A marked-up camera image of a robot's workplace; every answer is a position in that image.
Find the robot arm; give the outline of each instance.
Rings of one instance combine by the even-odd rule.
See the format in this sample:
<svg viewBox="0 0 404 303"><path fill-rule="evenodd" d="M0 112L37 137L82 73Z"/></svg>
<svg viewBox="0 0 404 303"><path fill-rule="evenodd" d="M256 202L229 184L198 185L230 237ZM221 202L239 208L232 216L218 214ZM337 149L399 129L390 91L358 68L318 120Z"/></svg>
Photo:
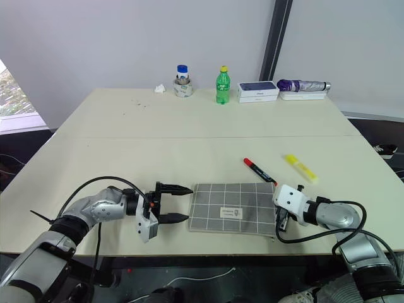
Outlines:
<svg viewBox="0 0 404 303"><path fill-rule="evenodd" d="M345 203L310 201L301 191L282 185L273 195L275 205L287 210L301 225L321 225L330 230L356 229L359 214ZM339 232L338 241L350 232ZM340 246L349 272L366 303L404 302L404 288L375 239L357 234Z"/></svg>
<svg viewBox="0 0 404 303"><path fill-rule="evenodd" d="M74 202L63 214L50 220L50 229L16 258L0 283L0 303L45 302L57 294L69 275L69 260L84 236L97 223L135 216L136 230L143 242L157 235L160 223L187 219L178 213L160 214L162 193L192 193L186 187L156 183L156 191L146 194L147 201L132 189L116 187Z"/></svg>

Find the red marker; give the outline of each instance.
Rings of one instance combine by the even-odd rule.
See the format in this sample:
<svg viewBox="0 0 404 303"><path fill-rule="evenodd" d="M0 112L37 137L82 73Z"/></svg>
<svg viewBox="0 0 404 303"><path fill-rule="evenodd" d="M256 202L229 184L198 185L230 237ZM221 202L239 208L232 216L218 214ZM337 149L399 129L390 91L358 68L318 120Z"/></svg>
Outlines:
<svg viewBox="0 0 404 303"><path fill-rule="evenodd" d="M252 169L257 175L259 175L265 182L273 182L276 185L278 185L278 183L276 183L276 181L274 179L272 179L270 176L268 176L267 174L265 174L263 172L262 169L260 169L257 165L255 165L254 163L252 163L250 161L250 159L248 158L244 158L244 163L247 164L247 166Z"/></svg>

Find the white wall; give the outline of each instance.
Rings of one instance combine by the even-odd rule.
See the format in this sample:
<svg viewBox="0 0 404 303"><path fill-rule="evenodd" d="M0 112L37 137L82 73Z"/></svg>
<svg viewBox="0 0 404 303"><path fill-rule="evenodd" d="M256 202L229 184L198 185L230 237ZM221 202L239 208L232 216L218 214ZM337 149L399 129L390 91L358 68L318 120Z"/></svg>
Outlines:
<svg viewBox="0 0 404 303"><path fill-rule="evenodd" d="M200 88L224 64L232 83L257 81L273 4L2 0L0 58L57 128L94 88L171 88L178 64Z"/></svg>
<svg viewBox="0 0 404 303"><path fill-rule="evenodd" d="M341 110L404 118L403 14L403 0L294 0L274 79L330 81Z"/></svg>

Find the yellow highlighter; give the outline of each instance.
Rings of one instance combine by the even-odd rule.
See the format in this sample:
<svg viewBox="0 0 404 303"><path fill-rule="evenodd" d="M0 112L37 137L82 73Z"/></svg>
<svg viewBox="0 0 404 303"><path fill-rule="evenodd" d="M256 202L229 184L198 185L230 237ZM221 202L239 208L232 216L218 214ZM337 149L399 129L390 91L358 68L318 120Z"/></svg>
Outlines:
<svg viewBox="0 0 404 303"><path fill-rule="evenodd" d="M315 183L318 181L318 177L314 172L309 170L299 159L296 158L295 155L286 155L286 162L288 162L291 166L295 168L299 172L300 175L305 177L308 181Z"/></svg>

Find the white table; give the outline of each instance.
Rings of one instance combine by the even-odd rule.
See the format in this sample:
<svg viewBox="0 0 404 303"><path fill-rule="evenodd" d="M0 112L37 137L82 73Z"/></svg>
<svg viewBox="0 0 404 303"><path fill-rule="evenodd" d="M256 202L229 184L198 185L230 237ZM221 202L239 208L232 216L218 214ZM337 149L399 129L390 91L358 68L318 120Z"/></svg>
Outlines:
<svg viewBox="0 0 404 303"><path fill-rule="evenodd" d="M24 251L49 228L29 210L55 217L67 197L93 177L116 175L144 190L154 189L156 181L190 188L199 182L261 182L244 157L280 183L305 185L309 196L362 203L365 229L404 249L404 186L330 100L238 104L233 98L217 105L213 96L210 90L186 99L151 90L95 90L1 194L0 251ZM318 184L301 178L283 160L287 153L312 169ZM122 187L99 181L77 198L111 184ZM165 195L162 213L188 213L190 198ZM258 235L191 233L182 222L159 226L157 237L143 244L134 231L133 217L103 224L100 254L329 254L335 243L333 236L286 245ZM287 237L320 231L291 222ZM77 254L94 254L96 242L93 229Z"/></svg>

